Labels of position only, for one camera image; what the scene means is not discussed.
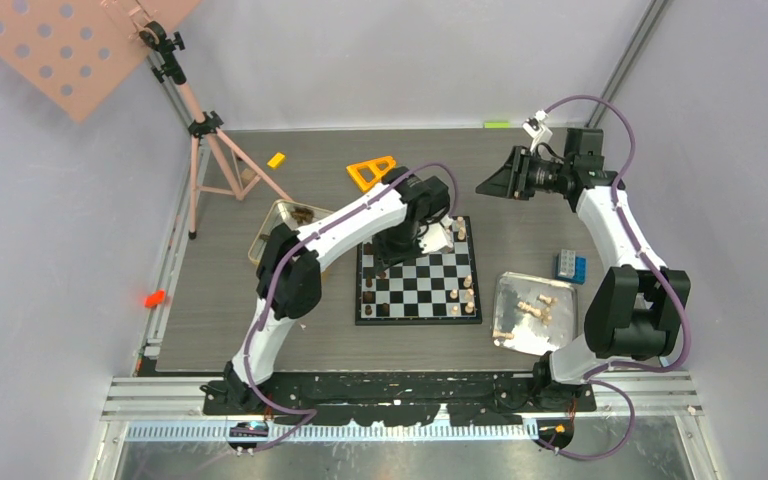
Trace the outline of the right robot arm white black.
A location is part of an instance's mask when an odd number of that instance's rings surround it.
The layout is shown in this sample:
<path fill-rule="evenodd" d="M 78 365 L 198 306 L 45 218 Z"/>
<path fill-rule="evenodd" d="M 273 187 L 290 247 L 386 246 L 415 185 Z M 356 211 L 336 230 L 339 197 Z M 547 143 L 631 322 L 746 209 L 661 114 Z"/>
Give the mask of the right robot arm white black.
<path fill-rule="evenodd" d="M 667 356 L 678 341 L 686 342 L 691 282 L 646 241 L 628 203 L 624 174 L 604 167 L 601 131 L 577 129 L 562 157 L 544 159 L 538 148 L 551 136 L 547 118 L 540 110 L 524 122 L 531 144 L 513 147 L 502 167 L 475 191 L 519 201 L 538 192 L 561 195 L 587 227 L 605 268 L 582 334 L 534 365 L 532 400 L 551 411 L 596 375 L 612 367 L 653 371 L 649 359 Z"/>

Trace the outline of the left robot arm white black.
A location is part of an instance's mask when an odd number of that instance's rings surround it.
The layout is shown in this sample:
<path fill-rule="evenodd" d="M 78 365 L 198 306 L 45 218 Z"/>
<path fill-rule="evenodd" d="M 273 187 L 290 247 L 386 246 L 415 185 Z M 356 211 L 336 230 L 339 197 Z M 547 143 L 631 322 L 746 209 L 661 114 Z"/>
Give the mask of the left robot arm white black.
<path fill-rule="evenodd" d="M 240 412 L 258 412 L 263 384 L 291 327 L 322 298 L 322 274 L 343 254 L 369 241 L 373 270 L 380 272 L 453 245 L 449 230 L 459 189 L 455 179 L 421 179 L 417 169 L 397 167 L 366 194 L 314 223 L 269 235 L 256 276 L 252 323 L 226 364 L 228 400 Z"/>

